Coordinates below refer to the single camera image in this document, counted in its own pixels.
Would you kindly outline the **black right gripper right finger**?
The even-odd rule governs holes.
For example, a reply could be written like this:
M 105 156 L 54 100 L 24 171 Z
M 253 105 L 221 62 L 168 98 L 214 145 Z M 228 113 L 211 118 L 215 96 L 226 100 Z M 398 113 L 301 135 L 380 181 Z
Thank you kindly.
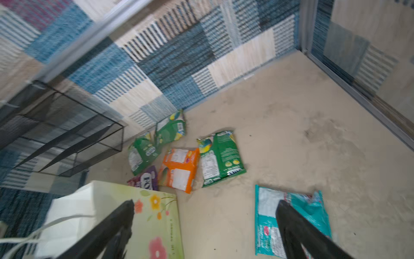
M 305 251 L 314 259 L 352 259 L 284 200 L 278 203 L 276 219 L 288 259 L 305 259 Z

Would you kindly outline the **teal snack bag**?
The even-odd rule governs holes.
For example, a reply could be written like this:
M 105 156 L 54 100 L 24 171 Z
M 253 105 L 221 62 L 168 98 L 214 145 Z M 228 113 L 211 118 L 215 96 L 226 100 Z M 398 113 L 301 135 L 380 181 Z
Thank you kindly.
M 255 254 L 286 258 L 287 241 L 311 259 L 311 244 L 332 238 L 322 192 L 300 194 L 255 186 Z

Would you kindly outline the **white paper bag with print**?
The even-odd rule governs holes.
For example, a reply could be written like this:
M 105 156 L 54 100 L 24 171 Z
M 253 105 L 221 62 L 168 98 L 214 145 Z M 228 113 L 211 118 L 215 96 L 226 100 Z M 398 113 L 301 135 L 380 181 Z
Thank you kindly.
M 40 226 L 1 243 L 3 259 L 22 248 L 36 259 L 184 258 L 175 194 L 102 181 L 53 199 Z

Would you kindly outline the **green snack bag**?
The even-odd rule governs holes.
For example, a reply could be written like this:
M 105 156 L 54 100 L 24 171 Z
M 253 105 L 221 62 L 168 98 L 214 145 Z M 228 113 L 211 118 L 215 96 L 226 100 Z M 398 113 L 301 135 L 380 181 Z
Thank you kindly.
M 150 132 L 138 136 L 128 148 L 128 162 L 134 176 L 151 166 L 160 154 Z
M 155 130 L 156 147 L 161 149 L 166 144 L 180 140 L 186 133 L 184 112 L 180 109 L 157 123 Z
M 246 173 L 233 130 L 197 139 L 203 187 Z

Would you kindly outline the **small orange snack bag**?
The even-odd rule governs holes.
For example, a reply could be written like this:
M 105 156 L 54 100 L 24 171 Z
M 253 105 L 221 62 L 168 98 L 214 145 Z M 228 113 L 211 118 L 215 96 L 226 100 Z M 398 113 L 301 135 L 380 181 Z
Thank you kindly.
M 169 149 L 158 173 L 158 184 L 190 194 L 198 168 L 199 156 L 198 148 Z

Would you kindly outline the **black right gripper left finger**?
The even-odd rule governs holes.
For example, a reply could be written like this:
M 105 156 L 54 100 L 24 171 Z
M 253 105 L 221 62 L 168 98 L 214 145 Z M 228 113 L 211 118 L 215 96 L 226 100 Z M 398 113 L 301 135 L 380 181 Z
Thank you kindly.
M 134 203 L 125 201 L 59 259 L 124 259 L 126 245 L 132 236 Z

